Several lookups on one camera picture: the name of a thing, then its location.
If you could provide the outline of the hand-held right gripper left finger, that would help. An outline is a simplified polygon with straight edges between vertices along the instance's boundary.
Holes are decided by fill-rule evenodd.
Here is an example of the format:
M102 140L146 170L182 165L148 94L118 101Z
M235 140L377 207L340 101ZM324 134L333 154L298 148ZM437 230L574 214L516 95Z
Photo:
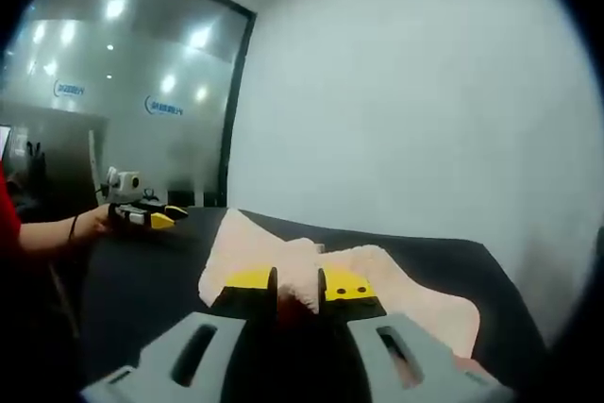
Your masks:
M82 392L85 402L239 402L259 387L266 334L277 315L277 268L238 272L208 313L193 312Z

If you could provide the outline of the person's left hand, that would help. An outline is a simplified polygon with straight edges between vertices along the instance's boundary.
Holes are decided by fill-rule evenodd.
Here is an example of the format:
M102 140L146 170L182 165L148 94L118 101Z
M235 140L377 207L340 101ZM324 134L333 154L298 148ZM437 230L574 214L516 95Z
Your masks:
M75 221L74 237L89 239L108 233L110 231L109 207L110 204L105 204L79 214Z

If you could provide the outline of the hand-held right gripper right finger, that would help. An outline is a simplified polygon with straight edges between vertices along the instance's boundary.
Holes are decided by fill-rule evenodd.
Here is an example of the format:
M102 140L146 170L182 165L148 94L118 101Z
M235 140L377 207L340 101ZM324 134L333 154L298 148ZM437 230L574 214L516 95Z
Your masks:
M461 366L450 347L407 315L389 314L364 277L318 271L326 375L350 402L511 402L511 389Z

